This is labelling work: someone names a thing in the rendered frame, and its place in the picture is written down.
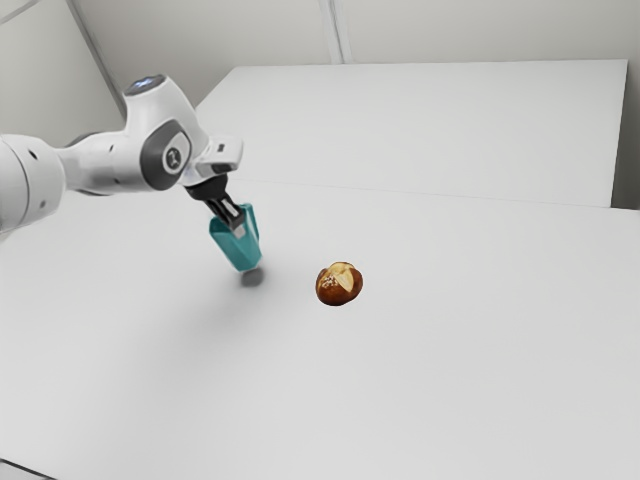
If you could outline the brown pretzel bun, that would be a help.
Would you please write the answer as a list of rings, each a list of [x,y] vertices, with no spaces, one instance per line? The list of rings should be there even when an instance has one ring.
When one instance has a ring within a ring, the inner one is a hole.
[[[315,293],[325,305],[342,306],[354,300],[362,291],[363,285],[363,276],[354,265],[334,262],[319,272]]]

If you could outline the teal faceted mug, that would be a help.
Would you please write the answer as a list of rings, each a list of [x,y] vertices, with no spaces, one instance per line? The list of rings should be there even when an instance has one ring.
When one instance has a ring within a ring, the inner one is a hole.
[[[258,266],[262,253],[253,205],[250,203],[240,204],[239,209],[244,214],[240,236],[237,236],[217,216],[214,216],[209,222],[209,234],[233,267],[239,272],[245,272]]]

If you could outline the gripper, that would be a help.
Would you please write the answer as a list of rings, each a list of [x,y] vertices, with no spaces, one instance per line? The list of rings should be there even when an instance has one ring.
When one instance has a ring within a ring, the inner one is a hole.
[[[186,186],[185,189],[192,199],[205,202],[213,213],[210,221],[209,233],[229,234],[233,237],[243,237],[245,213],[226,193],[228,175],[213,176],[197,185]]]

